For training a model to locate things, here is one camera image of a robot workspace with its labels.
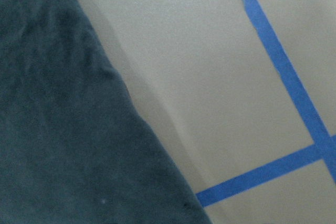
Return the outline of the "black printed t-shirt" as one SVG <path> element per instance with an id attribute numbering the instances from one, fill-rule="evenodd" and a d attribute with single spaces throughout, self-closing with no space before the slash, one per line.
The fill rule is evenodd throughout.
<path id="1" fill-rule="evenodd" d="M 1 0 L 1 223 L 209 223 L 77 0 Z"/>

